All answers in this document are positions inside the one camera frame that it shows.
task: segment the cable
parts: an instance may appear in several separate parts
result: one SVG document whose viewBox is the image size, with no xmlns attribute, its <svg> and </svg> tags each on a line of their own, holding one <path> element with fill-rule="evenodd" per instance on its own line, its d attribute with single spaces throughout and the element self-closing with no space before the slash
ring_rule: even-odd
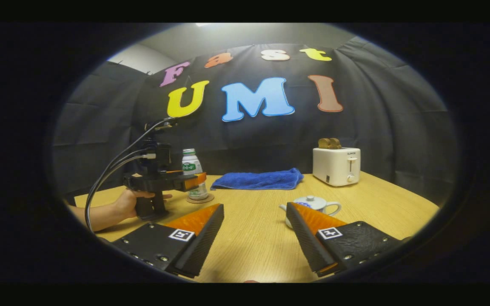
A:
<svg viewBox="0 0 490 306">
<path fill-rule="evenodd" d="M 126 160 L 126 162 L 124 162 L 123 160 L 126 159 L 127 157 L 131 156 L 131 155 L 134 155 L 135 153 L 141 153 L 142 151 L 144 150 L 138 150 L 138 151 L 134 151 L 128 155 L 126 155 L 125 157 L 123 157 L 122 159 L 119 159 L 117 162 L 115 162 L 124 152 L 128 151 L 131 147 L 133 147 L 134 145 L 136 145 L 136 143 L 138 143 L 141 139 L 143 139 L 148 133 L 150 133 L 152 130 L 154 130 L 154 128 L 156 128 L 158 125 L 164 123 L 164 122 L 168 122 L 169 120 L 172 120 L 173 118 L 165 118 L 163 120 L 161 120 L 160 122 L 154 124 L 151 128 L 149 128 L 145 133 L 143 133 L 139 138 L 136 139 L 136 141 L 134 141 L 131 145 L 129 145 L 126 149 L 124 149 L 123 151 L 121 151 L 118 155 L 115 156 L 115 158 L 113 160 L 111 160 L 111 162 L 107 165 L 107 167 L 105 167 L 105 170 L 101 173 L 101 176 L 99 176 L 99 178 L 96 180 L 96 182 L 94 183 L 94 185 L 92 186 L 92 188 L 90 188 L 90 192 L 88 193 L 88 197 L 87 197 L 87 200 L 86 200 L 86 206 L 85 206 L 85 209 L 84 209 L 84 219 L 86 220 L 86 225 L 87 227 L 90 229 L 90 231 L 93 233 L 94 231 L 92 230 L 92 226 L 90 224 L 90 203 L 92 201 L 92 198 L 94 197 L 94 193 L 97 192 L 97 190 L 99 189 L 99 187 L 103 184 L 103 182 L 105 181 L 105 179 L 107 179 L 115 170 L 117 170 L 118 168 L 120 168 L 121 166 L 123 166 L 124 164 L 132 161 L 132 160 L 135 160 L 135 159 L 138 159 L 138 158 L 142 158 L 142 156 L 139 156 L 137 158 L 134 158 L 134 159 L 130 159 L 130 160 Z M 105 173 L 107 173 L 107 171 L 113 167 L 115 165 L 115 163 L 118 164 L 118 166 L 116 168 L 113 168 L 113 170 L 111 170 L 111 172 L 108 174 L 108 175 L 105 175 Z"/>
</svg>

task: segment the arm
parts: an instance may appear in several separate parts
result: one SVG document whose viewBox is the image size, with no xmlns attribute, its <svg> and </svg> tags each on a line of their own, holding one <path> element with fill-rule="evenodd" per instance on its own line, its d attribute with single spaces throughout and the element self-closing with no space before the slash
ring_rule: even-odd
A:
<svg viewBox="0 0 490 306">
<path fill-rule="evenodd" d="M 103 205 L 101 207 L 90 207 L 90 225 L 94 231 L 100 231 L 116 225 L 125 219 L 136 217 L 137 214 L 135 208 L 137 198 L 152 198 L 153 196 L 154 193 L 151 192 L 126 189 L 114 203 Z M 171 197 L 171 194 L 164 195 L 164 199 L 169 199 Z M 84 208 L 71 205 L 68 205 L 68 207 L 79 221 L 86 226 Z"/>
</svg>

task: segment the teapot lid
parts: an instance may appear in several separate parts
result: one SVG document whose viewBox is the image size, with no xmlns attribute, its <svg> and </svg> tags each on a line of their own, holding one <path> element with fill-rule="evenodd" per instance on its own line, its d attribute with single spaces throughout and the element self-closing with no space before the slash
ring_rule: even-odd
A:
<svg viewBox="0 0 490 306">
<path fill-rule="evenodd" d="M 322 209 L 326 205 L 326 200 L 314 195 L 303 196 L 294 200 L 294 203 L 298 203 L 304 205 L 305 207 L 309 207 L 311 209 Z"/>
</svg>

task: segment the ceiling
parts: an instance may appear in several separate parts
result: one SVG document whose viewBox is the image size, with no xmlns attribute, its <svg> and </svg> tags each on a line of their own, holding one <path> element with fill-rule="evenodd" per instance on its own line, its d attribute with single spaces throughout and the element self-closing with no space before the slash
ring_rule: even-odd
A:
<svg viewBox="0 0 490 306">
<path fill-rule="evenodd" d="M 183 23 L 139 44 L 183 62 L 227 48 L 261 43 L 299 43 L 338 48 L 355 37 L 326 23 L 212 23 L 198 27 Z"/>
</svg>

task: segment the blue towel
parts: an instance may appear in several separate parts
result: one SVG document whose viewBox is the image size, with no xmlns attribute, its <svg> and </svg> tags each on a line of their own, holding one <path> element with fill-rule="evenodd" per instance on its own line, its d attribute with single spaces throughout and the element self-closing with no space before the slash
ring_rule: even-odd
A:
<svg viewBox="0 0 490 306">
<path fill-rule="evenodd" d="M 216 187 L 243 190 L 292 190 L 303 178 L 304 176 L 296 168 L 265 173 L 226 173 L 212 184 L 211 190 L 216 190 Z"/>
</svg>

